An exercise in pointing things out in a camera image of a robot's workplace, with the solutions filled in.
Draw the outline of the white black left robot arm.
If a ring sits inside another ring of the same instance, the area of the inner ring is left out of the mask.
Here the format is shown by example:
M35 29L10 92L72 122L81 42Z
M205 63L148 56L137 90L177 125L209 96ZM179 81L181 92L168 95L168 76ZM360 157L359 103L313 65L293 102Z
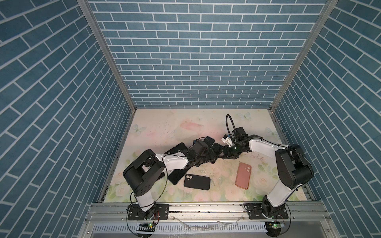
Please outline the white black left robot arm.
M156 203L151 189L158 179L169 176L175 170L215 162L217 157L218 154L205 143L190 148L180 143L165 154L156 154L148 149L123 171L123 177L133 190L140 211L150 212Z

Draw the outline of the blue phone black screen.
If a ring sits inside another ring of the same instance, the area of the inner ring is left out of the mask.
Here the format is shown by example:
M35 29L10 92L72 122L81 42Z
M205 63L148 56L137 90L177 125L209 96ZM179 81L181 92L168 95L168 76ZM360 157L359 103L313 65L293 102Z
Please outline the blue phone black screen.
M213 144L215 143L215 140L209 136L206 136L203 139L203 142L208 146L208 148L211 148L213 146Z

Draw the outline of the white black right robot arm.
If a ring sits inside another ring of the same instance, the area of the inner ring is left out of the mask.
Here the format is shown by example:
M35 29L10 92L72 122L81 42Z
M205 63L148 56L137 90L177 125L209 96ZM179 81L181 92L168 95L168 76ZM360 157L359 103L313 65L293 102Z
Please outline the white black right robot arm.
M225 118L228 133L222 138L223 159L238 159L242 153L258 152L276 161L278 181L274 188L264 196L261 210L264 217L270 219L283 210L288 198L313 176L311 163L302 148L297 145L282 145L270 142L262 136L248 135L240 127L236 128L232 117Z

